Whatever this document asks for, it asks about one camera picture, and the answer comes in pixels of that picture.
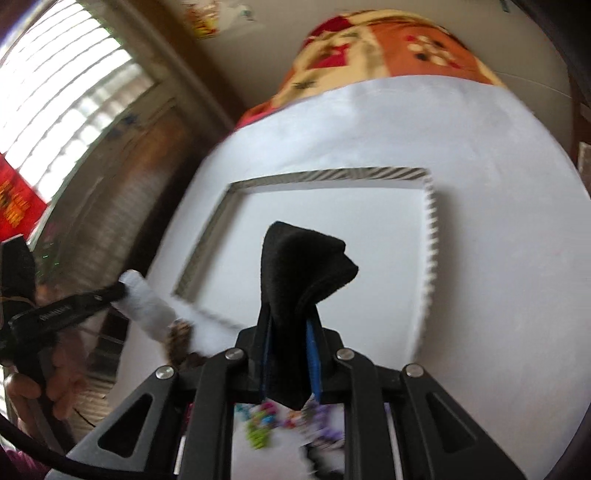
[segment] white fuzzy roller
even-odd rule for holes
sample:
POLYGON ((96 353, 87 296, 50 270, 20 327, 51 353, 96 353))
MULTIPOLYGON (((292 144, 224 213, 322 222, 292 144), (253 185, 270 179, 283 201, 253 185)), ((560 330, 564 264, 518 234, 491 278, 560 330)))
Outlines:
POLYGON ((164 342, 171 324, 183 319, 193 325, 191 351, 212 356, 233 347, 240 327, 219 320, 211 314, 196 310, 193 305, 177 297, 163 300, 135 270, 128 270, 119 279, 127 288, 127 296, 114 302, 113 307, 137 323, 148 336, 164 342))

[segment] white fabric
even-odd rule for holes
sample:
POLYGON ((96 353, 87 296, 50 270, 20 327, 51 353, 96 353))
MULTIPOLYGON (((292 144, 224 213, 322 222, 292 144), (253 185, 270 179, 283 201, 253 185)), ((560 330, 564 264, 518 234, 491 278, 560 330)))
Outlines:
MULTIPOLYGON (((591 398, 591 202, 565 152, 508 91, 379 79, 242 128, 204 161, 148 281, 174 290, 228 183, 362 166, 432 171, 440 263, 419 360, 529 479, 543 478, 591 398)), ((132 326, 120 394, 157 366, 146 342, 132 326)))
POLYGON ((170 325, 178 318, 174 309, 154 293, 139 272, 128 270, 119 281, 125 285, 126 296, 113 302, 113 307, 139 325, 152 340, 164 342, 170 325))

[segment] red decoration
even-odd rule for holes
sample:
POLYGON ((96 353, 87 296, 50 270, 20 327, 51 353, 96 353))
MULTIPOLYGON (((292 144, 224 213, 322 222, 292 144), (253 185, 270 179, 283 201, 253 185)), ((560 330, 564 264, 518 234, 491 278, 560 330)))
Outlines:
POLYGON ((0 154, 0 241, 31 235, 47 205, 0 154))
POLYGON ((308 36, 317 37, 322 32, 340 32, 341 30, 345 30, 352 26, 353 24, 349 20, 339 15, 338 17, 333 17, 324 22, 322 25, 316 27, 310 32, 308 36))
POLYGON ((332 47, 332 54, 329 57, 321 59, 314 63, 310 69, 327 69, 330 67, 344 67, 347 65, 346 53, 350 43, 345 45, 339 45, 338 47, 332 47))

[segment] hand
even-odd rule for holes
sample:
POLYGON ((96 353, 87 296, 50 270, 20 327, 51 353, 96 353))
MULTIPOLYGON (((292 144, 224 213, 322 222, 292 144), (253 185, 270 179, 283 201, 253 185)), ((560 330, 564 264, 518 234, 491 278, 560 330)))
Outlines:
MULTIPOLYGON (((76 397, 86 389, 86 379, 63 343, 56 345, 51 361, 55 371, 47 381, 46 394, 54 402, 54 416, 58 420, 64 420, 72 414, 76 397)), ((41 395, 41 387, 31 378, 19 373, 11 374, 4 381, 4 387, 18 417, 24 423, 26 432, 36 436, 37 428, 27 400, 38 398, 41 395)))

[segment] black handle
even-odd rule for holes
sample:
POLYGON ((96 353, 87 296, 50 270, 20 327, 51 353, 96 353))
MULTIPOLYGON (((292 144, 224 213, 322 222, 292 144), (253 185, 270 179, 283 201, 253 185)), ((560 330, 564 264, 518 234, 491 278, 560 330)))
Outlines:
POLYGON ((66 421, 54 417, 53 402, 45 394, 46 379, 53 373, 51 348, 45 348, 37 355, 31 354, 17 358, 15 366, 19 373, 32 378, 41 386, 41 397, 28 401, 39 434, 52 450, 62 454, 68 453, 76 444, 72 430, 66 421))
POLYGON ((16 340, 17 349, 49 344, 57 332, 77 325, 95 313, 111 306, 111 302, 121 300, 127 295, 121 282, 100 290, 72 295, 45 305, 44 307, 20 310, 12 314, 11 333, 16 340))

